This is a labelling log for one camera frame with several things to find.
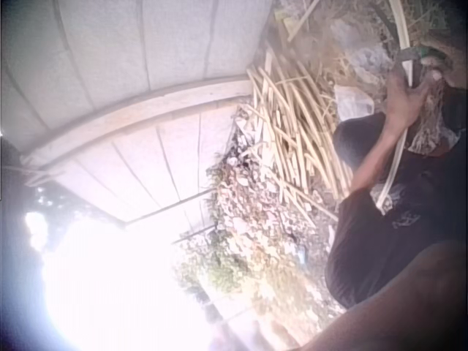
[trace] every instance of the forearm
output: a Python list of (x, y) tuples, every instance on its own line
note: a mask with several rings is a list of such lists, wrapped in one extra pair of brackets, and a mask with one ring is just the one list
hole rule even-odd
[(393, 131), (388, 125), (384, 126), (379, 140), (354, 173), (351, 194), (360, 189), (371, 189), (376, 184), (402, 132)]

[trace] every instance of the dark clothing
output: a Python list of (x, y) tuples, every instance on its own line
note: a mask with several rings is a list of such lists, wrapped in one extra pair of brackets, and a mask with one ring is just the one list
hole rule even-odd
[[(376, 143), (383, 114), (346, 121), (334, 135), (337, 154), (356, 169)], [(440, 241), (466, 242), (466, 134), (446, 155), (404, 151), (395, 185), (399, 200), (382, 215), (369, 191), (343, 201), (325, 280), (331, 295), (350, 308), (382, 289), (421, 251)], [(380, 181), (385, 182), (390, 163)]]

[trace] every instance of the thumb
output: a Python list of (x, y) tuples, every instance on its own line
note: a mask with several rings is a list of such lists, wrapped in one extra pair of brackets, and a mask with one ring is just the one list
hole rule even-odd
[(419, 100), (423, 101), (427, 94), (429, 93), (429, 89), (439, 80), (442, 79), (442, 73), (435, 69), (428, 71), (423, 78), (421, 84), (411, 90), (411, 93), (418, 97)]

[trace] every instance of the dark shirt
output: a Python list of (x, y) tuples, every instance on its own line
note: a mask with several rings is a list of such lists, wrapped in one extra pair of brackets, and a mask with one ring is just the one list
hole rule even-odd
[(431, 159), (404, 184), (398, 204), (383, 216), (368, 190), (343, 201), (325, 272), (331, 295), (351, 308), (382, 289), (421, 251), (467, 235), (466, 139)]

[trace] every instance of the pile of bamboo sticks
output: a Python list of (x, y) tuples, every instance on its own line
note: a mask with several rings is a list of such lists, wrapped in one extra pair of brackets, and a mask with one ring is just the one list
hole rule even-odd
[(317, 176), (336, 201), (345, 198), (352, 174), (332, 144), (333, 97), (324, 94), (301, 62), (277, 56), (270, 47), (264, 66), (248, 69), (247, 74), (254, 98), (243, 108), (253, 119), (257, 146), (253, 153), (278, 183), (280, 200), (291, 201), (302, 211), (304, 201), (324, 211), (309, 196), (311, 179)]

